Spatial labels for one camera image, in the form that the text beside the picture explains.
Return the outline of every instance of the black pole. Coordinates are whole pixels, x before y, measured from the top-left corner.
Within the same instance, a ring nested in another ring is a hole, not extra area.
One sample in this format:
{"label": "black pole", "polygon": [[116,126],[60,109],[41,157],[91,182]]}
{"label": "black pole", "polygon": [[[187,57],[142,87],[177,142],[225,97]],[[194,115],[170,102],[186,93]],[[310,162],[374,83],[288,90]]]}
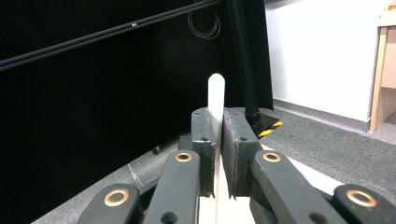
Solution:
{"label": "black pole", "polygon": [[263,130],[277,122],[278,119],[260,114],[255,90],[253,67],[250,58],[243,2],[242,0],[227,0],[227,6],[232,26],[238,72],[242,85],[242,95],[246,109],[245,117],[254,133],[259,135]]}

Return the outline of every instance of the metal rod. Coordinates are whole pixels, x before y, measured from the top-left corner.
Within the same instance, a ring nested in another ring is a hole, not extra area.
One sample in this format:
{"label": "metal rod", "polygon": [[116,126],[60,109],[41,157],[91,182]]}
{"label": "metal rod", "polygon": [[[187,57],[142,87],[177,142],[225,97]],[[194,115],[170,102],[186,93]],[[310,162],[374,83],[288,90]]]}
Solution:
{"label": "metal rod", "polygon": [[[249,167],[250,197],[261,205],[269,203],[277,223],[347,224],[282,153],[258,151]],[[258,188],[253,186],[256,180]]]}
{"label": "metal rod", "polygon": [[143,224],[198,223],[200,156],[191,150],[171,153],[163,167]]}
{"label": "metal rod", "polygon": [[26,54],[22,54],[17,57],[6,59],[0,62],[0,71],[4,71],[8,68],[12,68],[25,63],[30,63],[39,59],[47,58],[51,55],[58,54],[70,49],[75,49],[84,45],[91,44],[93,42],[109,38],[114,35],[120,35],[125,32],[132,31],[134,29],[141,28],[143,26],[150,25],[155,22],[164,21],[176,16],[186,14],[188,12],[198,10],[204,7],[210,7],[215,4],[222,2],[222,0],[206,0],[199,3],[194,3],[185,7],[176,8],[161,14],[157,14],[151,17],[147,17],[142,20],[128,22],[121,26],[117,26],[108,30],[104,30],[95,34],[85,35],[81,38],[63,42],[62,44],[57,44],[48,48],[36,50]]}
{"label": "metal rod", "polygon": [[261,118],[254,88],[243,2],[241,0],[227,0],[227,6],[232,25],[239,76],[241,78],[242,95],[246,108],[245,116],[251,125],[256,125],[261,122]]}

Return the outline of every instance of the black mechanical linkage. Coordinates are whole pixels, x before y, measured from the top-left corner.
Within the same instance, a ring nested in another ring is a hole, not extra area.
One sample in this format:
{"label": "black mechanical linkage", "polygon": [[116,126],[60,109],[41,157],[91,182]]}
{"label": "black mechanical linkage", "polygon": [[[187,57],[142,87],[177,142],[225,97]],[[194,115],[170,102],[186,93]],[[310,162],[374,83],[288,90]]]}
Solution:
{"label": "black mechanical linkage", "polygon": [[143,223],[197,223],[199,171],[198,153],[191,150],[171,153],[163,167]]}
{"label": "black mechanical linkage", "polygon": [[198,153],[201,159],[201,196],[210,197],[210,194],[214,193],[217,138],[207,107],[197,109],[191,114],[191,141],[192,150]]}
{"label": "black mechanical linkage", "polygon": [[384,197],[365,187],[346,184],[334,191],[332,206],[348,223],[395,223],[396,209]]}
{"label": "black mechanical linkage", "polygon": [[[101,190],[78,223],[196,224],[200,195],[213,191],[216,137],[210,118],[207,108],[191,114],[191,134],[180,136],[178,150],[167,154],[158,182],[155,175],[141,186],[134,181],[138,189],[116,184]],[[224,108],[222,136],[229,195],[250,197],[257,224],[395,223],[394,205],[369,189],[347,184],[334,196],[315,189],[285,155],[262,150],[241,112]],[[145,197],[149,206],[142,212]]]}
{"label": "black mechanical linkage", "polygon": [[[257,152],[251,172],[278,223],[346,223],[282,153]],[[256,195],[253,191],[251,197],[259,202],[262,198]]]}
{"label": "black mechanical linkage", "polygon": [[253,215],[254,222],[256,224],[277,224],[277,218],[274,212],[262,206],[260,203],[256,202],[256,200],[250,198],[250,212]]}
{"label": "black mechanical linkage", "polygon": [[110,185],[96,194],[78,224],[138,223],[142,213],[139,199],[139,190],[133,185]]}
{"label": "black mechanical linkage", "polygon": [[249,196],[248,163],[262,146],[241,112],[224,108],[221,145],[230,197]]}

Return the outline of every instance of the black cable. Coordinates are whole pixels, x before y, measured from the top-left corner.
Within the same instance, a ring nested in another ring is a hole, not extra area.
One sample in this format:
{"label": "black cable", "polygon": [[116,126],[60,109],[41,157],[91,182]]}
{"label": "black cable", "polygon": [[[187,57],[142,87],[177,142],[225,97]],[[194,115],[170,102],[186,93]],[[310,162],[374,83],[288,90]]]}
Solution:
{"label": "black cable", "polygon": [[194,24],[192,22],[192,15],[193,15],[193,12],[189,12],[189,15],[187,16],[187,22],[189,24],[191,32],[194,35],[196,35],[197,37],[202,38],[202,39],[214,39],[219,35],[220,30],[221,30],[221,24],[220,24],[219,17],[216,13],[214,13],[215,21],[213,23],[213,28],[207,33],[201,33],[195,29]]}

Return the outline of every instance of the white stick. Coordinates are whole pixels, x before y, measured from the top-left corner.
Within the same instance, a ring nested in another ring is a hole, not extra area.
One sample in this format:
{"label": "white stick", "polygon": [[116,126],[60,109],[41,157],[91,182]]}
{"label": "white stick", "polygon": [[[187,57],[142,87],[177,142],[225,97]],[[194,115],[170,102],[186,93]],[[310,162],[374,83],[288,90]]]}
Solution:
{"label": "white stick", "polygon": [[218,146],[216,148],[215,157],[215,179],[214,179],[214,193],[216,196],[215,200],[215,219],[218,223],[219,217],[219,170],[221,164],[221,130],[222,130],[222,118],[224,111],[224,88],[225,81],[220,74],[214,74],[208,80],[208,96],[207,96],[207,108],[212,117],[212,125],[215,136],[217,138]]}

